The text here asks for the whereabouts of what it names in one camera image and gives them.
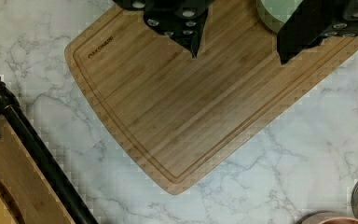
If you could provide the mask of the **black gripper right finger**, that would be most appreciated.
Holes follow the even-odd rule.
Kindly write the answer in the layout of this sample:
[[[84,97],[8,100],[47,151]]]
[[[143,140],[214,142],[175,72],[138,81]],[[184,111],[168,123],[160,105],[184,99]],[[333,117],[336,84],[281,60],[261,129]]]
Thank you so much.
[[[358,0],[303,0],[277,34],[281,64],[334,36],[358,36]]]

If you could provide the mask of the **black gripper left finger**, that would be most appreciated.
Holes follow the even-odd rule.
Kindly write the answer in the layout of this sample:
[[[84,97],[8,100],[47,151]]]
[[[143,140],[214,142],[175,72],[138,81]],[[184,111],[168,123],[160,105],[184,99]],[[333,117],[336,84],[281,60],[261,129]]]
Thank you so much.
[[[188,50],[196,59],[207,17],[208,10],[192,19],[180,18],[170,11],[149,11],[144,13],[144,22],[158,35],[167,36]]]

